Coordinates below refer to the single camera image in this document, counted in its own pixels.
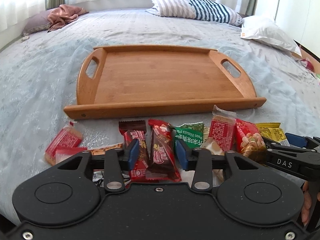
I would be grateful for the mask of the right hand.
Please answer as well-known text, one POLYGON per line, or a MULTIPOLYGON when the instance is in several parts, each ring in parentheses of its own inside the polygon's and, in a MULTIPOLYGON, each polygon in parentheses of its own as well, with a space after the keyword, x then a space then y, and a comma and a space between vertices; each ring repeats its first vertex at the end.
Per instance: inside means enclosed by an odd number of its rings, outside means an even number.
POLYGON ((310 209, 312 205, 312 199, 309 193, 309 184, 306 181, 303 185, 304 204, 301 211, 301 219, 304 226, 309 222, 310 209))

